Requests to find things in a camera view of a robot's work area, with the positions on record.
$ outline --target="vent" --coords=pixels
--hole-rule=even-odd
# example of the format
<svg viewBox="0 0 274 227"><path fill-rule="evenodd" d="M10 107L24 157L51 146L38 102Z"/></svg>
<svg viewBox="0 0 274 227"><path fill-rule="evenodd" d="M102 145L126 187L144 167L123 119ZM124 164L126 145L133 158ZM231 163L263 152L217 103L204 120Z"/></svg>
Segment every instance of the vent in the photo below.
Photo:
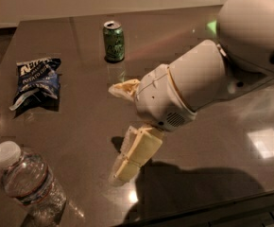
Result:
<svg viewBox="0 0 274 227"><path fill-rule="evenodd" d="M169 123L173 127L178 127L184 125L185 119L178 113L169 113L167 115L167 123Z"/></svg>

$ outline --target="can lid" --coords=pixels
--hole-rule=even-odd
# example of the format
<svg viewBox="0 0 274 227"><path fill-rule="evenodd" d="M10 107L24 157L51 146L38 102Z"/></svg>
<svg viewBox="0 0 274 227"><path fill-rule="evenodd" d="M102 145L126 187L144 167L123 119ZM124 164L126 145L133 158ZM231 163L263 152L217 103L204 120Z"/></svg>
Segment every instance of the can lid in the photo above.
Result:
<svg viewBox="0 0 274 227"><path fill-rule="evenodd" d="M104 27L107 28L107 29L117 29L119 27L121 27L121 24L119 22L116 22L116 21L108 21L104 24Z"/></svg>
<svg viewBox="0 0 274 227"><path fill-rule="evenodd" d="M12 166L21 156L21 148L12 141L0 144L0 166Z"/></svg>

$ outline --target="white bottle cap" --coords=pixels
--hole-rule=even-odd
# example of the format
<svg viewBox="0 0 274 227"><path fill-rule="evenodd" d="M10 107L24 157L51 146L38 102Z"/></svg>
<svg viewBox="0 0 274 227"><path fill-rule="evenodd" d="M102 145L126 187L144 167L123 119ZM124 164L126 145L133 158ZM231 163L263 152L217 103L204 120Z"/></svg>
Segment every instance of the white bottle cap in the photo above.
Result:
<svg viewBox="0 0 274 227"><path fill-rule="evenodd" d="M12 166L21 156L21 148L12 141L0 144L0 166Z"/></svg>

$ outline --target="bottle label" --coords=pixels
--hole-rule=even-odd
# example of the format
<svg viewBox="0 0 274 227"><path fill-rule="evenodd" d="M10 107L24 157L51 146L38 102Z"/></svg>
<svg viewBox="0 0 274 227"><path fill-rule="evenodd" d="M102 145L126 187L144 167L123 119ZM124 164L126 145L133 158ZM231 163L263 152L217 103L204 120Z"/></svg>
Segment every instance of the bottle label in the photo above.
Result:
<svg viewBox="0 0 274 227"><path fill-rule="evenodd" d="M36 203L44 199L51 191L53 182L53 174L50 168L47 169L47 174L43 183L30 194L14 198L23 206L28 206L30 204Z"/></svg>

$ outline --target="tabletop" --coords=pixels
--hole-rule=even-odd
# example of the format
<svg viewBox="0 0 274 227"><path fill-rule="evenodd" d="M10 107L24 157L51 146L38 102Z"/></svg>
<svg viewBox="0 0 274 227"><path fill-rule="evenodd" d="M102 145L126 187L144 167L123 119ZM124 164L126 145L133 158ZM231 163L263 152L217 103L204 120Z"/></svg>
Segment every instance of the tabletop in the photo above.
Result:
<svg viewBox="0 0 274 227"><path fill-rule="evenodd" d="M163 218L274 192L274 83L214 104L194 122L167 133L138 176L108 183L129 125L141 127L134 105L108 93L141 79L205 39L220 6L23 21L0 65L0 143L39 152L67 195L60 226L115 226ZM102 27L116 20L125 59L104 60ZM58 57L60 101L15 115L16 62ZM26 213L0 190L0 226L28 226Z"/></svg>

